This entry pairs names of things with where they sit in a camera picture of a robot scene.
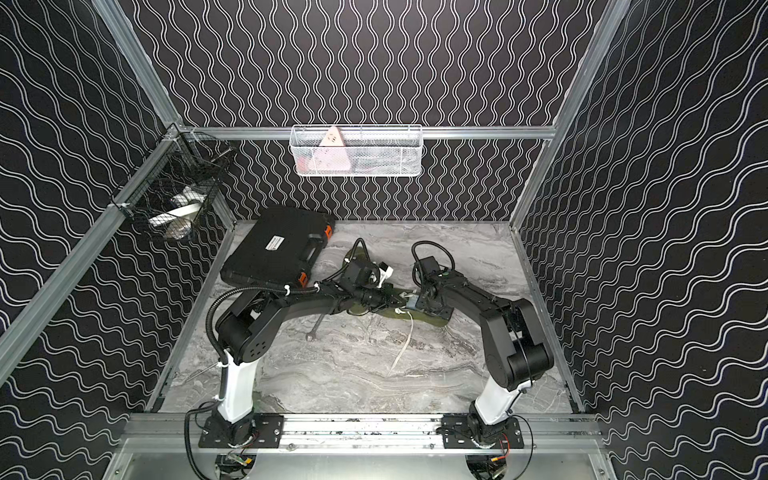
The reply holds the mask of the olive green shoe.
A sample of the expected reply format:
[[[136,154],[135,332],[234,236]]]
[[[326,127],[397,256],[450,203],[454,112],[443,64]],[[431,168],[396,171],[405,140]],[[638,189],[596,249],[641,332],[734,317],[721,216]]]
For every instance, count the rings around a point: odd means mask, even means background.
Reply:
[[[413,292],[405,291],[405,292],[401,292],[398,295],[398,297],[400,299],[405,300],[405,298],[410,295],[416,295],[416,294]],[[403,321],[405,321],[406,319],[409,320],[408,335],[406,336],[406,340],[401,345],[401,348],[398,351],[398,354],[396,355],[392,364],[388,368],[388,371],[387,371],[388,376],[390,376],[393,373],[395,367],[398,365],[405,351],[410,346],[410,343],[413,338],[416,322],[423,322],[423,323],[427,323],[429,325],[437,326],[437,327],[443,327],[448,323],[446,319],[440,316],[429,314],[421,310],[409,310],[405,308],[405,305],[404,306],[365,307],[360,304],[355,304],[350,309],[347,309],[346,313],[356,317],[365,316],[367,314],[376,314],[386,318],[394,318],[394,319],[399,319]]]
[[[342,260],[342,266],[346,267],[353,259],[358,257],[365,257],[366,249],[361,244],[356,244],[350,248],[344,255]]]

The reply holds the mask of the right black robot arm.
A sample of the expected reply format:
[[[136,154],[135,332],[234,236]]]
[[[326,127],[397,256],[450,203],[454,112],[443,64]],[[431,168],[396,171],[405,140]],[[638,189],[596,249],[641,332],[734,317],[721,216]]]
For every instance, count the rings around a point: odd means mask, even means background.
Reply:
[[[554,366],[535,307],[494,295],[433,257],[415,262],[414,278],[417,310],[447,321],[459,312],[480,328],[489,380],[470,412],[484,426],[505,421],[522,391]]]

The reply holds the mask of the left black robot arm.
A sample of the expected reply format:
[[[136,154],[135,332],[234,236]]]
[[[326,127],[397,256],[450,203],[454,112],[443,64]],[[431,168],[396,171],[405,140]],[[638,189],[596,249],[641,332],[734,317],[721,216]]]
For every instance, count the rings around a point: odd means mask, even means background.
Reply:
[[[205,332],[219,357],[222,380],[215,411],[226,424],[253,413],[258,360],[284,322],[311,315],[335,315],[355,306],[370,313],[403,308],[404,294],[388,281],[391,269],[354,257],[313,285],[293,288],[257,282],[218,297],[205,318]]]

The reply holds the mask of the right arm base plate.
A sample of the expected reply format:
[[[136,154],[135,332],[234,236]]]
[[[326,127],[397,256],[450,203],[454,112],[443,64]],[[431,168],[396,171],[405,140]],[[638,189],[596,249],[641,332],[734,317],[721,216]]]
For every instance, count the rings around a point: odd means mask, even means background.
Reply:
[[[508,418],[494,425],[485,424],[477,414],[446,414],[436,433],[446,449],[523,449],[525,442],[519,422]]]

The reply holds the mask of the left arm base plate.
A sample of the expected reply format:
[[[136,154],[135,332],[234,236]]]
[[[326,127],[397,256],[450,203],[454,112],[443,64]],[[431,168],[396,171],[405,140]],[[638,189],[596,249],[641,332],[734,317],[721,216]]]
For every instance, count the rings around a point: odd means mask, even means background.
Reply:
[[[198,446],[208,449],[279,447],[285,417],[280,414],[250,413],[235,422],[215,411],[205,422]]]

